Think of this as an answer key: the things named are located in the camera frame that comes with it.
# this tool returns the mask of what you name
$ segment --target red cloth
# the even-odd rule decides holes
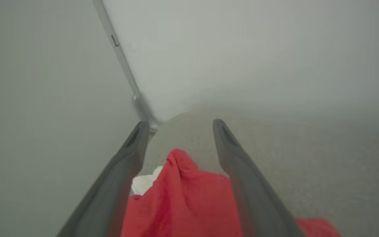
[[[325,219],[297,219],[309,237],[340,236]],[[128,201],[123,237],[242,237],[230,179],[199,171],[183,150],[167,156],[153,186]]]

